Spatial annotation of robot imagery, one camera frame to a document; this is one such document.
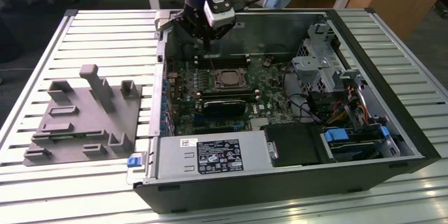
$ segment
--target floor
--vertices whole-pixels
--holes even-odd
[[[183,0],[160,0],[161,8],[180,8]],[[23,49],[20,57],[0,63],[0,125],[9,114],[12,106],[28,81],[32,69],[45,50],[53,31],[67,9],[148,9],[148,0],[44,0],[28,5],[24,0],[9,0],[12,8],[0,12]],[[448,19],[431,11],[420,26],[405,41],[433,75],[448,87]]]

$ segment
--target motherboard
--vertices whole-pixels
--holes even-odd
[[[292,122],[284,68],[269,55],[171,61],[175,134],[251,131]]]

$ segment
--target metal workbench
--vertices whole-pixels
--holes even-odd
[[[87,87],[77,76],[81,64],[97,64],[111,85],[129,79],[144,85],[136,151],[147,148],[155,14],[91,10],[64,16],[0,131],[0,223],[415,223],[448,218],[448,94],[377,15],[363,9],[339,14],[443,157],[419,172],[360,193],[159,215],[127,184],[125,159],[23,166],[51,80],[67,78],[72,87]]]

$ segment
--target blue latch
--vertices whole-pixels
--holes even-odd
[[[141,166],[141,157],[129,157],[128,158],[128,168]]]
[[[388,136],[391,136],[389,130],[387,129],[385,126],[381,126],[381,133],[384,135],[384,138],[387,138]]]
[[[348,140],[345,129],[329,129],[324,133],[324,137],[325,137],[327,142]]]

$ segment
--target power supply label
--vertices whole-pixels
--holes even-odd
[[[200,174],[244,170],[240,141],[197,142],[197,167]]]

